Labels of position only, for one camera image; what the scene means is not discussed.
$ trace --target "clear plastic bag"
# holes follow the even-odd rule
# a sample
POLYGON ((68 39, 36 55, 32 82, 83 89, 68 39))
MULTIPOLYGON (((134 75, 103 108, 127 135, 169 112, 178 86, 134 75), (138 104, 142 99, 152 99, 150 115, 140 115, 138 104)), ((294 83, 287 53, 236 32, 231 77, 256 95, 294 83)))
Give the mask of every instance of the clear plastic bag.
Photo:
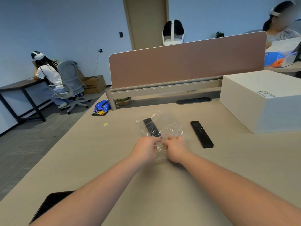
MULTIPOLYGON (((184 138, 182 125, 171 112, 157 112, 150 116, 145 116, 136 120, 142 137, 156 136, 167 139, 169 136, 184 138)), ((167 147, 158 142, 156 159, 166 159, 167 147)))

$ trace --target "white vr headset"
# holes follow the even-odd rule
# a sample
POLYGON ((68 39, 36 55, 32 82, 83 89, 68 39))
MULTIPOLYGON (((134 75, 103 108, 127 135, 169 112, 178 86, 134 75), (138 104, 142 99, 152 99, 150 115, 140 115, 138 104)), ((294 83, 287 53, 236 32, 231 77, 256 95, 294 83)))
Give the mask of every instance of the white vr headset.
POLYGON ((34 51, 32 53, 36 54, 36 56, 33 58, 34 61, 41 60, 45 57, 43 53, 36 53, 34 51))
POLYGON ((277 17, 278 17, 278 16, 280 16, 280 13, 275 12, 275 11, 274 11, 275 8, 276 8, 276 6, 270 10, 269 15, 277 16, 277 17))
POLYGON ((163 31, 162 31, 162 40, 163 40, 164 46, 183 43, 184 33, 182 35, 182 39, 175 38, 175 21, 174 20, 171 21, 171 39, 170 39, 170 41, 169 41, 169 39, 167 41, 164 41, 163 31))

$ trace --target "black remote control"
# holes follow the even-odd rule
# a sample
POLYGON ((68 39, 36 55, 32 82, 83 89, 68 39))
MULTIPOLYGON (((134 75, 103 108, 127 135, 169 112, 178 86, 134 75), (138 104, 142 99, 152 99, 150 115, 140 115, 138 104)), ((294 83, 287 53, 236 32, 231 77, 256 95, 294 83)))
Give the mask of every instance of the black remote control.
POLYGON ((161 136, 159 130, 157 129, 156 125, 153 123, 151 118, 144 119, 143 122, 152 137, 160 137, 161 136))
POLYGON ((198 121, 191 121, 190 122, 195 134, 199 138, 199 141, 201 142, 203 148, 212 148, 213 143, 201 124, 198 121))

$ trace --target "sneaker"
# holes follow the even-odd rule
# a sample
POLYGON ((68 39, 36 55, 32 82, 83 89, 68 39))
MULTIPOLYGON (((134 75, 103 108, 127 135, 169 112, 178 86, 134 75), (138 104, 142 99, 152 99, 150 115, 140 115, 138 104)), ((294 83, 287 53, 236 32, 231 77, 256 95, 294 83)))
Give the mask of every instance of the sneaker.
POLYGON ((66 105, 68 105, 68 103, 67 103, 67 102, 63 102, 62 104, 60 104, 60 105, 58 106, 58 108, 62 108, 62 107, 64 107, 64 106, 66 106, 66 105))

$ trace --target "beige desk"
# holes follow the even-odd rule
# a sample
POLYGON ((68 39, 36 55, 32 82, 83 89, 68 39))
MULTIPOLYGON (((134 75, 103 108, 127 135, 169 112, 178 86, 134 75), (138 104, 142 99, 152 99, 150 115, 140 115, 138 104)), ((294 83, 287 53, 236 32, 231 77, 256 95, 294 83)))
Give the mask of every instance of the beige desk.
MULTIPOLYGON (((301 207, 301 131, 252 134, 218 99, 124 108, 104 117, 91 116, 92 110, 0 202, 0 225, 28 225, 48 194, 75 190, 126 157, 140 136, 135 119, 158 110, 170 110, 179 119, 191 151, 301 207), (201 147, 190 127, 194 120, 214 148, 201 147)), ((230 223, 184 169, 161 161, 135 175, 103 225, 230 223)))
POLYGON ((265 67, 265 70, 271 70, 275 72, 298 72, 301 71, 301 62, 295 62, 284 68, 265 67))

